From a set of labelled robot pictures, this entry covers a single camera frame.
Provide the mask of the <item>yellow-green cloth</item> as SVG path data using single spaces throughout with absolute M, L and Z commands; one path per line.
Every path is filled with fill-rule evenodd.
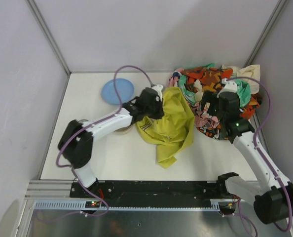
M 193 143 L 195 117 L 178 87 L 164 90 L 163 111 L 161 119 L 144 117 L 136 128 L 145 142 L 156 145 L 158 165 L 168 168 L 177 161 L 175 155 Z

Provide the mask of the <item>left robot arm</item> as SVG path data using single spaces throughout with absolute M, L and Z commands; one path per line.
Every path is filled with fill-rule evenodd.
M 59 154 L 70 163 L 68 167 L 86 188 L 98 182 L 90 167 L 93 143 L 121 128 L 142 121 L 144 117 L 160 119 L 163 112 L 164 86 L 156 84 L 142 90 L 140 96 L 124 103 L 121 109 L 96 121 L 72 120 L 66 127 L 59 143 Z

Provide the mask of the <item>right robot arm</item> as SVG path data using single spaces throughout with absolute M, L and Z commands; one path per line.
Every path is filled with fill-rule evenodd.
M 208 114 L 216 116 L 223 133 L 243 155 L 257 178 L 253 185 L 232 172 L 220 175 L 221 190 L 236 195 L 253 206 L 259 220 L 271 224 L 293 217 L 293 183 L 272 161 L 250 122 L 239 112 L 239 97 L 235 92 L 205 91 L 200 102 Z

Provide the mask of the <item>pink patterned cloth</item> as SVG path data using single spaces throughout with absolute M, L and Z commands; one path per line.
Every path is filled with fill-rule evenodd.
M 186 88 L 187 77 L 182 75 L 182 68 L 176 69 L 171 78 L 169 79 L 169 87 L 178 87 L 184 98 L 186 99 L 190 109 L 195 115 L 194 125 L 196 128 L 205 133 L 205 132 L 216 132 L 220 130 L 220 122 L 216 116 L 211 116 L 208 114 L 208 107 L 205 106 L 204 109 L 200 109 L 200 102 L 204 94 L 202 84 L 199 80 L 195 80 L 194 89 L 195 92 Z

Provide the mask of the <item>orange camouflage cloth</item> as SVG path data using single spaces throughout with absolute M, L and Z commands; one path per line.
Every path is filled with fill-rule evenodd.
M 186 88 L 195 92 L 195 80 L 199 80 L 204 91 L 219 92 L 223 85 L 221 80 L 232 76 L 232 69 L 218 69 L 212 67 L 197 67 L 181 71 L 182 75 L 187 77 Z M 240 99 L 240 108 L 245 107 L 251 99 L 250 85 L 241 79 L 233 80 L 237 84 L 237 95 Z

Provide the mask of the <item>black orange speckled cloth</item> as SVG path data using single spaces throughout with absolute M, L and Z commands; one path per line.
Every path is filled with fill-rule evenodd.
M 227 140 L 227 138 L 221 133 L 221 124 L 217 117 L 201 111 L 199 108 L 200 102 L 196 102 L 191 106 L 191 110 L 195 115 L 194 125 L 197 130 L 209 138 Z M 249 120 L 255 113 L 256 108 L 258 108 L 261 104 L 261 95 L 259 93 L 252 94 L 249 103 L 245 107 L 240 108 L 240 117 Z

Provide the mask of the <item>cream cloth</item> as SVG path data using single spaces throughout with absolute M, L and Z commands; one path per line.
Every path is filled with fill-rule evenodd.
M 260 81 L 260 65 L 250 65 L 245 68 L 239 68 L 236 66 L 221 66 L 222 69 L 232 69 L 233 73 L 231 77 L 249 77 L 257 81 Z M 241 79 L 250 85 L 251 94 L 257 94 L 259 92 L 259 84 L 250 79 Z M 194 83 L 196 89 L 194 98 L 196 102 L 200 102 L 203 96 L 202 84 L 199 81 Z

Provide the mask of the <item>blue plate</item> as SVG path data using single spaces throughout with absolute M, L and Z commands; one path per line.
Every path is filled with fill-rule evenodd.
M 127 79 L 117 78 L 116 88 L 121 99 L 121 103 L 126 103 L 133 98 L 134 85 Z M 117 93 L 114 89 L 113 80 L 108 81 L 101 91 L 102 99 L 111 105 L 120 105 Z

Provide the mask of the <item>beige bowl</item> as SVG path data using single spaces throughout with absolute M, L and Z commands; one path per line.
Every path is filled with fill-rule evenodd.
M 87 119 L 80 119 L 78 122 L 84 125 L 85 123 L 89 122 L 89 120 L 87 120 Z M 126 133 L 126 132 L 128 132 L 131 128 L 132 128 L 132 125 L 127 126 L 127 127 L 122 127 L 122 128 L 120 128 L 120 129 L 115 130 L 114 132 L 115 132 L 115 133 Z

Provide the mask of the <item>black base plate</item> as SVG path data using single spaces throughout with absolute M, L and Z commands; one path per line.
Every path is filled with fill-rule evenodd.
M 171 204 L 182 200 L 194 204 L 221 200 L 224 203 L 234 201 L 233 195 L 220 191 L 216 181 L 98 181 L 88 188 L 93 194 L 102 197 L 109 203 L 156 203 Z

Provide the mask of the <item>aluminium frame rail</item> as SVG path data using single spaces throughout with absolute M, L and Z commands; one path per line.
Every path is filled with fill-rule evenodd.
M 25 199 L 70 199 L 70 194 L 76 191 L 72 187 L 73 183 L 73 180 L 31 180 L 27 187 Z

